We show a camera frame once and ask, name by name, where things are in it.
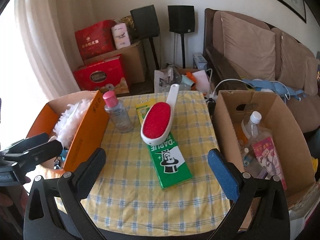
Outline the clear bottle pink cap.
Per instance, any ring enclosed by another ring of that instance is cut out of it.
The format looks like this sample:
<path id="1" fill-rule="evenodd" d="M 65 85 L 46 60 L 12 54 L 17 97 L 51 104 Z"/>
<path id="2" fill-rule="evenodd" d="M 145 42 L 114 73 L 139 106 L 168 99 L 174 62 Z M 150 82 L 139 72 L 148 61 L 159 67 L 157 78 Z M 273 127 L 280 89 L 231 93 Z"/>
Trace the clear bottle pink cap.
<path id="1" fill-rule="evenodd" d="M 123 103 L 118 100 L 114 91 L 109 90 L 103 94 L 105 111 L 120 133 L 129 133 L 133 124 Z"/>

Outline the brown cardboard box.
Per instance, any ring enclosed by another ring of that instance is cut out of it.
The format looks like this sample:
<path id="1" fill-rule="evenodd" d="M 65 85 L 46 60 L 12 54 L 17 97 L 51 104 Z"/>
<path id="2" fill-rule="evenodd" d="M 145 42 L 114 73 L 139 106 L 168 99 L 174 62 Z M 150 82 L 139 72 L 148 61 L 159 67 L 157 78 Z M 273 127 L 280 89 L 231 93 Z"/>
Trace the brown cardboard box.
<path id="1" fill-rule="evenodd" d="M 293 114 L 274 93 L 219 91 L 213 114 L 220 151 L 244 172 L 244 149 L 270 175 L 278 175 L 288 204 L 315 185 L 311 154 Z"/>

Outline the black speaker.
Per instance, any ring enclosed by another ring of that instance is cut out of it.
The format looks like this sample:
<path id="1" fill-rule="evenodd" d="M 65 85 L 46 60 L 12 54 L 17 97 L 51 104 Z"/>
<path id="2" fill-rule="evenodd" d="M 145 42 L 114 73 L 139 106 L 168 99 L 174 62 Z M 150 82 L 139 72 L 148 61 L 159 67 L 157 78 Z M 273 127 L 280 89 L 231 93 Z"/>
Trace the black speaker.
<path id="1" fill-rule="evenodd" d="M 169 5 L 169 31 L 180 34 L 182 48 L 182 67 L 185 69 L 184 36 L 195 32 L 195 9 L 193 5 Z"/>
<path id="2" fill-rule="evenodd" d="M 157 59 L 157 53 L 153 41 L 155 37 L 159 37 L 160 35 L 160 27 L 155 6 L 152 4 L 136 8 L 131 10 L 130 14 L 133 19 L 135 30 L 139 36 L 139 39 L 149 40 L 156 70 L 160 70 L 159 62 Z"/>

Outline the yellow checked tablecloth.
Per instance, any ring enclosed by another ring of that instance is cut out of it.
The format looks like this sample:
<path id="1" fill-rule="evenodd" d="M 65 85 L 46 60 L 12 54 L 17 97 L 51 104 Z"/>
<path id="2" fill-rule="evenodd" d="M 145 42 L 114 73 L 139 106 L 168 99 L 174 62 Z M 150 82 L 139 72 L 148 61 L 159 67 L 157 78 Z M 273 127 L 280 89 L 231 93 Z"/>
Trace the yellow checked tablecloth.
<path id="1" fill-rule="evenodd" d="M 171 130 L 192 178 L 161 188 L 140 137 L 136 105 L 166 97 L 164 93 L 123 97 L 134 130 L 121 134 L 108 124 L 101 143 L 107 153 L 106 165 L 88 197 L 81 201 L 97 227 L 129 235 L 193 235 L 214 230 L 227 215 L 231 204 L 207 161 L 217 140 L 200 92 L 179 93 Z"/>

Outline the pink white tissue pack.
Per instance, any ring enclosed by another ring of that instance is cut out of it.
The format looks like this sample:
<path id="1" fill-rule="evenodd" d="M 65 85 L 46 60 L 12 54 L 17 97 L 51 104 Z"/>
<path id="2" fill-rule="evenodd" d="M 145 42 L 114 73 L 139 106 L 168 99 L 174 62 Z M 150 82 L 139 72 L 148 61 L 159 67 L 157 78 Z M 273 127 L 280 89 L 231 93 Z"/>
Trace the pink white tissue pack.
<path id="1" fill-rule="evenodd" d="M 131 45 L 131 39 L 125 23 L 117 23 L 111 28 L 111 30 L 117 50 Z"/>

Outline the plastic bottle white cap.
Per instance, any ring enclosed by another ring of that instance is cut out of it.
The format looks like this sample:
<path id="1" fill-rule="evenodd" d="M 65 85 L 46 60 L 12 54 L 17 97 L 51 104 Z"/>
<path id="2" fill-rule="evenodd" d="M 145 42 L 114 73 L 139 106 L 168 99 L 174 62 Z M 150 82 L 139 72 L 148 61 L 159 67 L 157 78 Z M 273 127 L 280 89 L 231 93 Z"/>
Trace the plastic bottle white cap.
<path id="1" fill-rule="evenodd" d="M 260 126 L 261 120 L 262 115 L 258 111 L 253 111 L 248 120 L 242 120 L 241 129 L 247 139 L 241 148 L 242 154 L 247 154 L 249 152 L 249 147 L 253 143 L 261 141 L 269 136 L 272 137 L 270 129 Z"/>

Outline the left black speaker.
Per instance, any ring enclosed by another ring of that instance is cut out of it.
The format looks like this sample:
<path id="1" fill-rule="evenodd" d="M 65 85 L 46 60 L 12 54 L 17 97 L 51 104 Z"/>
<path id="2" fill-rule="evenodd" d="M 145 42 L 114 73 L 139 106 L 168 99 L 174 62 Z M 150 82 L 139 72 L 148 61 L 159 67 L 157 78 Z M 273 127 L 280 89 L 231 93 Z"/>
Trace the left black speaker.
<path id="1" fill-rule="evenodd" d="M 159 62 L 157 59 L 157 53 L 153 41 L 155 37 L 159 37 L 160 35 L 160 27 L 155 6 L 152 4 L 136 8 L 131 10 L 130 14 L 133 19 L 135 30 L 139 36 L 139 39 L 149 40 L 156 70 L 160 70 Z"/>

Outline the red collection gift box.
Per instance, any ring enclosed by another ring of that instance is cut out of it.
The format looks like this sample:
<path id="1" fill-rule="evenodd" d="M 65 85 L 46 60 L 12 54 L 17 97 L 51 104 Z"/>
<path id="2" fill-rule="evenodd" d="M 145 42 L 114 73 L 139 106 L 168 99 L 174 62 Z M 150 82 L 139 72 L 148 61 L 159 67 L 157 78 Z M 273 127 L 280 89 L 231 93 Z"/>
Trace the red collection gift box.
<path id="1" fill-rule="evenodd" d="M 129 93 L 122 56 L 116 55 L 79 67 L 74 78 L 81 90 L 114 91 L 117 95 Z"/>

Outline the brown cushioned sofa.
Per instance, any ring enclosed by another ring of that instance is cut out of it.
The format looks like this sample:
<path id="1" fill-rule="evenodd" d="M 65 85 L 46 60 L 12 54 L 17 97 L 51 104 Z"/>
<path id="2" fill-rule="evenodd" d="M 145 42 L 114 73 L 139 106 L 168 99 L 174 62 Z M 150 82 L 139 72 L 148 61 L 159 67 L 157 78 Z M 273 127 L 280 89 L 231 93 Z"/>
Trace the brown cushioned sofa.
<path id="1" fill-rule="evenodd" d="M 237 79 L 267 80 L 298 92 L 288 107 L 304 133 L 319 128 L 319 57 L 291 35 L 251 16 L 204 11 L 204 57 L 223 88 L 243 90 Z"/>

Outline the red white lint brush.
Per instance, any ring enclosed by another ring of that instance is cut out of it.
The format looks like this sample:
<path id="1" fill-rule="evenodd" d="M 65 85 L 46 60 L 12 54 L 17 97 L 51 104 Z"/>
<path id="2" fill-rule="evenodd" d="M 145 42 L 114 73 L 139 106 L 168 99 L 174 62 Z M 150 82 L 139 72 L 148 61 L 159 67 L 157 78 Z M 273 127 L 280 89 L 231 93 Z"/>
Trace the red white lint brush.
<path id="1" fill-rule="evenodd" d="M 166 102 L 155 103 L 147 112 L 140 135 L 149 146 L 157 146 L 167 139 L 174 118 L 174 110 L 180 85 L 173 84 L 170 87 Z"/>

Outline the right black speaker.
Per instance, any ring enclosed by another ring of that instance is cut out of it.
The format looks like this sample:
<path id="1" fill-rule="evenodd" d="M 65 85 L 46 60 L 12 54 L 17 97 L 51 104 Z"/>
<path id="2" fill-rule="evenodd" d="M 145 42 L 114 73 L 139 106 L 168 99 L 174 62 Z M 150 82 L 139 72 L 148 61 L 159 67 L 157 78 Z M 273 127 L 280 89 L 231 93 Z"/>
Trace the right black speaker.
<path id="1" fill-rule="evenodd" d="M 169 5 L 169 31 L 180 34 L 182 48 L 182 67 L 185 69 L 184 36 L 195 32 L 195 9 L 193 5 Z"/>

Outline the white curtain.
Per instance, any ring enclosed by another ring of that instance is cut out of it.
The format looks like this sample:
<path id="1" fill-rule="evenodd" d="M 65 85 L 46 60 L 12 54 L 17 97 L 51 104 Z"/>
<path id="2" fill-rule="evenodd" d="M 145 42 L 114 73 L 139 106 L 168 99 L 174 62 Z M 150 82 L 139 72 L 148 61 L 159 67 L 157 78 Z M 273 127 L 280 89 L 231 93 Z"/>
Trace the white curtain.
<path id="1" fill-rule="evenodd" d="M 52 100 L 80 90 L 73 71 L 83 64 L 75 32 L 95 23 L 91 0 L 14 0 L 32 70 Z"/>

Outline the red gift bag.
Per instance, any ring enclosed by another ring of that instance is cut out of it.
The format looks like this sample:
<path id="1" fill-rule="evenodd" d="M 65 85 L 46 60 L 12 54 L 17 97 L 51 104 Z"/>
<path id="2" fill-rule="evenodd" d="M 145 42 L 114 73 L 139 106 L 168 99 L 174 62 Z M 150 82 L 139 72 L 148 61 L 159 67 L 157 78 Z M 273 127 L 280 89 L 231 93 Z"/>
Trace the red gift bag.
<path id="1" fill-rule="evenodd" d="M 112 34 L 115 25 L 114 20 L 104 20 L 74 33 L 83 61 L 116 49 Z"/>

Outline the green long carton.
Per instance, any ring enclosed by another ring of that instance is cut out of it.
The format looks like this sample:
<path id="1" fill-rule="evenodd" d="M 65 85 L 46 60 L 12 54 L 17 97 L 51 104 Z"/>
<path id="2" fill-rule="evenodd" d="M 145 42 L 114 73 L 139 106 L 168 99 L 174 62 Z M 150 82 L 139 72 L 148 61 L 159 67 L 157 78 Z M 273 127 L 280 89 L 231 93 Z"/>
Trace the green long carton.
<path id="1" fill-rule="evenodd" d="M 154 99 L 136 104 L 136 111 L 140 123 L 143 123 L 149 109 L 157 103 Z M 170 133 L 160 145 L 147 146 L 153 166 L 162 189 L 178 185 L 193 177 L 178 143 Z"/>

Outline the orange cardboard box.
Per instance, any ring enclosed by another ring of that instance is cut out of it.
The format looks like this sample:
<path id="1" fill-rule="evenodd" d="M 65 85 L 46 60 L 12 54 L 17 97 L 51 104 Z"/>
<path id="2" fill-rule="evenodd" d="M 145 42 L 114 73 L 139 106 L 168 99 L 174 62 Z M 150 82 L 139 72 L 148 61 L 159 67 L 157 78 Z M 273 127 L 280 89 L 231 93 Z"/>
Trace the orange cardboard box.
<path id="1" fill-rule="evenodd" d="M 54 126 L 61 114 L 67 109 L 67 106 L 75 104 L 82 99 L 89 99 L 91 104 L 75 133 L 66 161 L 63 167 L 58 170 L 53 169 L 54 158 L 41 163 L 41 174 L 44 177 L 56 178 L 67 171 L 75 171 L 76 167 L 86 161 L 96 148 L 101 145 L 109 116 L 105 111 L 103 94 L 98 90 L 80 91 L 49 101 L 38 114 L 27 137 L 44 132 L 48 135 L 53 135 Z"/>

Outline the white fluffy duster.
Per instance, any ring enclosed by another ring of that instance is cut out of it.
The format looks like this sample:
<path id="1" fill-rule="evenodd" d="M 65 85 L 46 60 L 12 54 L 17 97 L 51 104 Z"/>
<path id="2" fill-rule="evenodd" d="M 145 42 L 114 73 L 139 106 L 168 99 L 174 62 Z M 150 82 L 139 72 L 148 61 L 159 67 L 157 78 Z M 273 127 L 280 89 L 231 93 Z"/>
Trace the white fluffy duster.
<path id="1" fill-rule="evenodd" d="M 74 104 L 69 103 L 53 128 L 49 141 L 57 140 L 65 149 L 70 149 L 75 134 L 86 114 L 91 100 L 82 99 Z"/>

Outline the pink packet in box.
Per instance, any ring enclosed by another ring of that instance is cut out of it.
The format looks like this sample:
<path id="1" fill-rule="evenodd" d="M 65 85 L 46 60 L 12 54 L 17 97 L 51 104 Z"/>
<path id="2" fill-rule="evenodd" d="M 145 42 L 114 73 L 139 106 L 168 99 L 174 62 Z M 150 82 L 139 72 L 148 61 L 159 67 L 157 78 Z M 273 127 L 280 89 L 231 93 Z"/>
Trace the pink packet in box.
<path id="1" fill-rule="evenodd" d="M 252 148 L 258 163 L 267 170 L 270 176 L 278 176 L 284 190 L 286 190 L 287 185 L 283 169 L 272 137 L 269 136 L 261 141 L 253 143 Z"/>

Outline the large brown carton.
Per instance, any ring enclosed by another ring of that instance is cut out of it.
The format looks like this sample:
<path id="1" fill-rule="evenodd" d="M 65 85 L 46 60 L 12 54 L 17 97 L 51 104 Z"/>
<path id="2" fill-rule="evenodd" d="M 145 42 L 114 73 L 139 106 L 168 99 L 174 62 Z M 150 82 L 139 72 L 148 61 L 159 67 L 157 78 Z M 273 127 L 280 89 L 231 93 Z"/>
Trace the large brown carton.
<path id="1" fill-rule="evenodd" d="M 145 81 L 146 78 L 146 63 L 143 54 L 142 42 L 138 41 L 128 47 L 121 48 L 119 50 L 114 50 L 105 54 L 98 55 L 96 57 L 87 59 L 84 64 L 90 64 L 95 61 L 101 61 L 114 57 L 116 55 L 121 55 L 126 77 L 129 83 L 141 83 Z"/>

